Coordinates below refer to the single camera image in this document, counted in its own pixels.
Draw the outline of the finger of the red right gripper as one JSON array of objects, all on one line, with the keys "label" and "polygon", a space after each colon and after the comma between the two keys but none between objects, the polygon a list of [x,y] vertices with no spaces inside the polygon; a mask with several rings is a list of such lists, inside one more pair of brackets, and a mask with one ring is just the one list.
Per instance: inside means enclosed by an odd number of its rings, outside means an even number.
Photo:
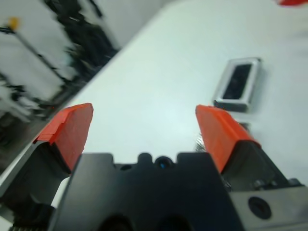
[{"label": "finger of the red right gripper", "polygon": [[307,4],[308,0],[276,0],[276,2],[281,6],[297,7]]}]

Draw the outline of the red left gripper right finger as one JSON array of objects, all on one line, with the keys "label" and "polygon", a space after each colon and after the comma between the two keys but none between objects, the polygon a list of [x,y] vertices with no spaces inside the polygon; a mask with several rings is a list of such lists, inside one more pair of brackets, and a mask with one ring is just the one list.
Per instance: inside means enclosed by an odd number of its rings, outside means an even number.
[{"label": "red left gripper right finger", "polygon": [[198,105],[195,110],[205,150],[233,191],[300,187],[287,179],[261,145],[225,110]]}]

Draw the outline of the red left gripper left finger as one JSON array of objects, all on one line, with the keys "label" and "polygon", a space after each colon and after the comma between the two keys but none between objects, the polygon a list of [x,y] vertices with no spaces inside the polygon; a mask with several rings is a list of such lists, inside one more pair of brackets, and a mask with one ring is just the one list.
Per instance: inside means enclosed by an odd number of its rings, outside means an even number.
[{"label": "red left gripper left finger", "polygon": [[91,103],[59,111],[25,152],[0,176],[0,209],[18,216],[50,208],[61,182],[84,150],[93,117]]}]

